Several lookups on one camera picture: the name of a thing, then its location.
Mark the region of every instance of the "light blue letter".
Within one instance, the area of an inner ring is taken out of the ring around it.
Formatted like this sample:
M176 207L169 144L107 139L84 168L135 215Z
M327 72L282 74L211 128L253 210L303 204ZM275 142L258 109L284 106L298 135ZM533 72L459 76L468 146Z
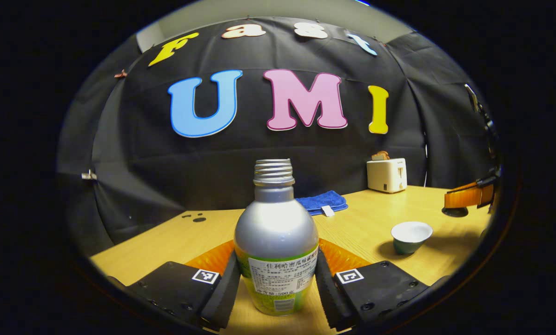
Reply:
M237 113L237 79L241 70L226 70L212 74L210 80L218 83L218 110L209 117L195 114L195 88L201 78L189 78L176 82L168 88L170 100L170 122L172 129L185 137L203 137L216 134L229 126Z
M353 34L346 34L348 37L351 37L358 45L359 47L362 47L363 50L367 51L368 53L370 53L371 55L376 56L377 53L373 50L371 50L371 47L369 47L369 43L367 43L367 41L361 39L360 37L353 35Z

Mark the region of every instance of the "aluminum bottle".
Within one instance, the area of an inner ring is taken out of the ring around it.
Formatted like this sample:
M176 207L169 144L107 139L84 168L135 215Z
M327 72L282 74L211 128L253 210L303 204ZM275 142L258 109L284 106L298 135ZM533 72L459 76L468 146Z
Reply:
M290 159L255 162L255 200L235 228L235 251L257 309L268 315L300 310L317 263L319 237L311 215L294 199Z

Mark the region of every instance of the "white toaster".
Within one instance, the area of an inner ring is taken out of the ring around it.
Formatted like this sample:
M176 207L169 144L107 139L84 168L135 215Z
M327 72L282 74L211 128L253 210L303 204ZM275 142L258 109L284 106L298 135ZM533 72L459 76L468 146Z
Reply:
M406 160L403 158L367 162L367 186L395 193L406 189Z

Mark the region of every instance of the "towel tag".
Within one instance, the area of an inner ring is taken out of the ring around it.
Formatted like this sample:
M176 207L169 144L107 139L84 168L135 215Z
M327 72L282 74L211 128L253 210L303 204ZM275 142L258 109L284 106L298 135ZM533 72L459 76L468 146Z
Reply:
M325 216L334 216L334 211L331 209L329 205L321 206L321 209L325 213Z

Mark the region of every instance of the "barcode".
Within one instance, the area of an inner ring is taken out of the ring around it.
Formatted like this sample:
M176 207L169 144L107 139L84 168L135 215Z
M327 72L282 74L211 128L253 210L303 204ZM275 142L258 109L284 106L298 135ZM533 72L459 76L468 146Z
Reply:
M274 301L274 309L276 309L276 311L278 312L291 310L294 306L295 306L295 298Z

